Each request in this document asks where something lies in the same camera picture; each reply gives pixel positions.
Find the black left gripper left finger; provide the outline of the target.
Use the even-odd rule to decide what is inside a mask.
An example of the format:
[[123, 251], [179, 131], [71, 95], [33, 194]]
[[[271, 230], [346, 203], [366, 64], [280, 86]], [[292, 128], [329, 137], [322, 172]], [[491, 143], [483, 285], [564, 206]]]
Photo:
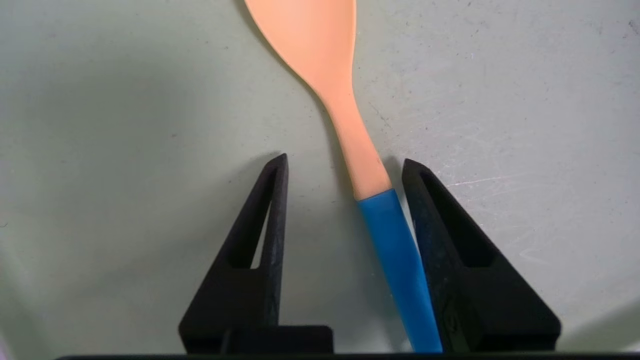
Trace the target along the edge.
[[279, 323], [289, 166], [286, 153], [260, 172], [178, 333], [189, 354], [218, 354], [235, 330]]

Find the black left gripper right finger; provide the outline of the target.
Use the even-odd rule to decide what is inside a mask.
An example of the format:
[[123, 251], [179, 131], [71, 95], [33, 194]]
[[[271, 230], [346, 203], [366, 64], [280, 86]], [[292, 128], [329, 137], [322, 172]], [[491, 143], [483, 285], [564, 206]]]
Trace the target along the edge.
[[560, 319], [427, 166], [402, 185], [446, 353], [552, 352]]

